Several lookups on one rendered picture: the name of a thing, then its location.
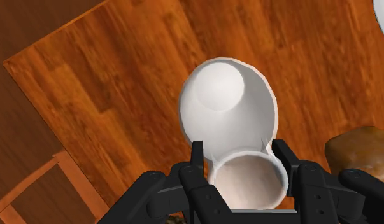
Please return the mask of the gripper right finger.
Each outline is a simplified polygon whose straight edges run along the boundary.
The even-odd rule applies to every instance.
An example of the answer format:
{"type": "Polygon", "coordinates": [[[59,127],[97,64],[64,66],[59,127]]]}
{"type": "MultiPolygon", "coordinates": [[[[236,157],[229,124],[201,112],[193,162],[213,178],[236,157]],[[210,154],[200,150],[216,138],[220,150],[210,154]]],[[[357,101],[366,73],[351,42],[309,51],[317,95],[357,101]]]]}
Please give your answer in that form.
{"type": "Polygon", "coordinates": [[[287,196],[301,224],[384,224],[384,182],[360,169],[330,174],[321,165],[300,160],[282,139],[271,149],[285,166],[287,196]]]}

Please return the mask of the wooden table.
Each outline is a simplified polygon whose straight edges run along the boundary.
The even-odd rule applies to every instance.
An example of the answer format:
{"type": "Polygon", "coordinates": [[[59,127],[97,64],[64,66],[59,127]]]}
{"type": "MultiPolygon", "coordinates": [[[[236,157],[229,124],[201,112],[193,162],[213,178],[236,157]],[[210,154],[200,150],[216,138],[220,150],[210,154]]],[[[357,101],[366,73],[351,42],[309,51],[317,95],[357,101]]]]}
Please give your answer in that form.
{"type": "Polygon", "coordinates": [[[299,158],[326,165],[330,138],[384,130],[384,36],[372,0],[104,0],[4,67],[113,204],[142,172],[189,159],[178,96],[215,57],[266,77],[278,137],[299,158]]]}

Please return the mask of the white mug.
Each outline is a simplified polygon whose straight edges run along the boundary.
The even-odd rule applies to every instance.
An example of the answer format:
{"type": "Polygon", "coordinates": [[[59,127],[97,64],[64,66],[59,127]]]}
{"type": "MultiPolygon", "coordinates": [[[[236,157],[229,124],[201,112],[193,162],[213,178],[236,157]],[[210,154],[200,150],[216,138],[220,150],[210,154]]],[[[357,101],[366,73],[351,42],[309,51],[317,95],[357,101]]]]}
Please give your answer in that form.
{"type": "Polygon", "coordinates": [[[271,149],[278,106],[262,73],[233,58],[207,60],[183,84],[178,114],[188,142],[203,142],[208,183],[231,209],[281,204],[288,176],[271,149]]]}

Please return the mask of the wooden chair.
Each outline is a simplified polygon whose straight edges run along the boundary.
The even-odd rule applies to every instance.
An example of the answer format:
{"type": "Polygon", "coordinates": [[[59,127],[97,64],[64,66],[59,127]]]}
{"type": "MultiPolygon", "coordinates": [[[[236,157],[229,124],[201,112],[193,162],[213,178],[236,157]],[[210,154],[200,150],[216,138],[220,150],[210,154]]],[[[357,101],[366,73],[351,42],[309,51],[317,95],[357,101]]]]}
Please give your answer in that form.
{"type": "Polygon", "coordinates": [[[52,155],[51,160],[28,175],[28,177],[0,199],[0,219],[3,224],[27,224],[11,203],[36,180],[56,165],[60,167],[73,188],[78,192],[94,216],[94,224],[97,224],[108,211],[109,207],[66,150],[52,155]]]}

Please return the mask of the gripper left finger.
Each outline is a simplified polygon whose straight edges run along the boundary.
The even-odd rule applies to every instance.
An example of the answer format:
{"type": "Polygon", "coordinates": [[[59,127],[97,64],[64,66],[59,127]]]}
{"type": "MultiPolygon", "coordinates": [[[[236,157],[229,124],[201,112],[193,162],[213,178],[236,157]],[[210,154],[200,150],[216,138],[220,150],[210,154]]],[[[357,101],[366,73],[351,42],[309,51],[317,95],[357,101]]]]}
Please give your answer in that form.
{"type": "Polygon", "coordinates": [[[180,211],[190,213],[188,224],[223,224],[232,214],[204,177],[202,141],[192,143],[190,161],[175,164],[169,175],[144,172],[97,224],[164,224],[180,211]]]}

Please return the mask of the brown bread loaf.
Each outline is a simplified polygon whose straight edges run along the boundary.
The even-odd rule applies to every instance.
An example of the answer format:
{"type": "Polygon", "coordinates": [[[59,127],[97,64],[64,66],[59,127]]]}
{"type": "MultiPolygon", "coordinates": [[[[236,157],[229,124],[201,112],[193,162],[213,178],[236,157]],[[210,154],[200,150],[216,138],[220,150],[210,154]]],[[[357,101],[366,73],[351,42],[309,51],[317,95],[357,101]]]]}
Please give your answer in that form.
{"type": "Polygon", "coordinates": [[[325,157],[332,174],[360,169],[384,182],[384,130],[365,126],[325,143],[325,157]]]}

